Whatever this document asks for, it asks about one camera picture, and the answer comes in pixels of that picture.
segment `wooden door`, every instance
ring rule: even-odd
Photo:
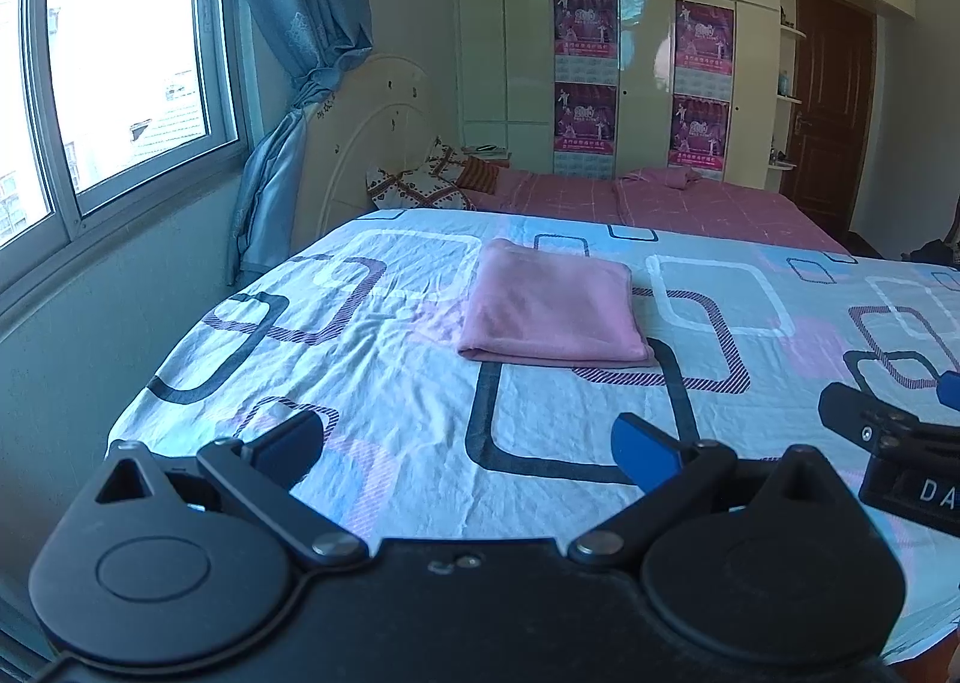
[[[795,95],[781,193],[830,236],[846,238],[867,148],[874,94],[874,36],[867,11],[839,0],[797,0]]]

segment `patterned bedsheet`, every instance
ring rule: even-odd
[[[507,169],[500,174],[499,200],[484,197],[477,205],[527,217],[651,227],[831,253],[845,251],[779,193],[710,179],[696,181],[686,190],[675,190],[656,181],[656,174],[662,171],[649,173],[653,181],[630,176],[608,181]]]
[[[627,264],[659,367],[477,364],[455,351],[480,248],[496,237]],[[851,489],[868,456],[821,426],[832,381],[922,419],[960,369],[960,275],[846,254],[454,211],[381,211],[341,227],[217,306],[171,353],[110,437],[193,453],[312,409],[326,448],[294,495],[373,547],[384,537],[579,532],[640,495],[613,466],[634,411],[741,456],[821,448]],[[960,540],[869,510],[909,582],[891,661],[960,616]]]

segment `headboard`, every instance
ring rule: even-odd
[[[374,55],[323,104],[309,106],[306,157],[296,198],[293,253],[373,210],[368,168],[416,168],[437,130],[426,75],[413,61]]]

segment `pink towel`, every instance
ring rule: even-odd
[[[632,311],[630,269],[494,239],[480,253],[458,352],[527,366],[625,369],[653,351]]]
[[[688,168],[688,166],[670,166],[669,168],[642,168],[639,178],[655,184],[665,184],[674,190],[685,190],[690,182],[697,181],[702,176],[699,171]]]

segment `pink bedsheet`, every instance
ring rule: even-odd
[[[477,206],[485,211],[531,217],[651,227],[846,254],[843,247],[779,193],[710,179],[675,190],[640,176],[643,175],[638,172],[606,181],[504,169],[496,195],[488,196],[485,205]],[[656,170],[651,172],[650,178],[656,176]]]

